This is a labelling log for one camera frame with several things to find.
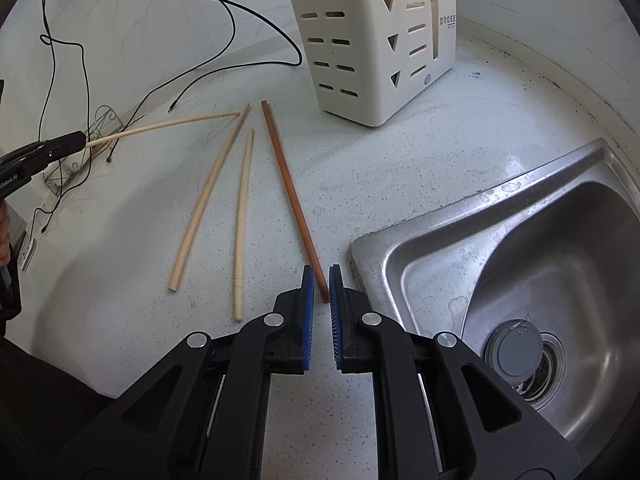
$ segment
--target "drain cover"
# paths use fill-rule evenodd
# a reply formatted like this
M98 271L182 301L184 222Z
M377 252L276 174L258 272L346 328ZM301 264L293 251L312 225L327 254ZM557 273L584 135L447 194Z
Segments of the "drain cover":
M542 336L529 321L502 323L489 338L484 360L511 386L529 379L542 359Z

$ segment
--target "human hand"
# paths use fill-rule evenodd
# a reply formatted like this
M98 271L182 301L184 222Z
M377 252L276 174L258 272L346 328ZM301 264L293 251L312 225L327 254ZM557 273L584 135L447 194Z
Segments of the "human hand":
M6 202L0 202L0 267L4 267L11 259L9 249L9 209Z

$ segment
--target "brand logo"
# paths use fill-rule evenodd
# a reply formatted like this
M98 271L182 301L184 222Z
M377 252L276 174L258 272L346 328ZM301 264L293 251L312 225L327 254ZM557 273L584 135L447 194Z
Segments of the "brand logo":
M456 15L450 14L449 16L443 16L440 18L440 25L447 25L448 27L456 26Z
M6 186L11 184L14 180L18 180L18 175L14 174L14 176L10 176L7 180L5 180L2 184L0 184L0 189L4 189Z

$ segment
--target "sink drain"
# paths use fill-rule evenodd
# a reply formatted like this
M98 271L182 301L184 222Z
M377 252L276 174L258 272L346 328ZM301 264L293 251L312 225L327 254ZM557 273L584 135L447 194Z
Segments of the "sink drain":
M564 376L564 349L562 344L552 334L542 333L542 359L533 375L516 386L516 391L539 410L548 403L558 388Z

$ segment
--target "sink basin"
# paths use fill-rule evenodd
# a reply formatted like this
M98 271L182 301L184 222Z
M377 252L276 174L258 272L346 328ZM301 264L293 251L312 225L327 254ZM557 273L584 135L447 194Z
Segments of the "sink basin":
M599 139L358 238L351 266L375 310L480 356L505 322L532 323L543 357L516 388L587 465L640 392L639 210L638 185Z

